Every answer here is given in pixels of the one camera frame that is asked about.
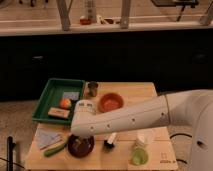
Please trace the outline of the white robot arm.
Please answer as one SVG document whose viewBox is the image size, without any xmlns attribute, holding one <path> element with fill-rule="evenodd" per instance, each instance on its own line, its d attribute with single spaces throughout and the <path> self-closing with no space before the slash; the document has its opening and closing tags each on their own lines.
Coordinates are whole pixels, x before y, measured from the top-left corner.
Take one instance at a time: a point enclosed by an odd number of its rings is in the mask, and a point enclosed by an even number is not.
<svg viewBox="0 0 213 171">
<path fill-rule="evenodd" d="M 188 171 L 213 171 L 213 90 L 169 93 L 98 115 L 80 112 L 71 133 L 87 138 L 167 125 L 192 127 Z"/>
</svg>

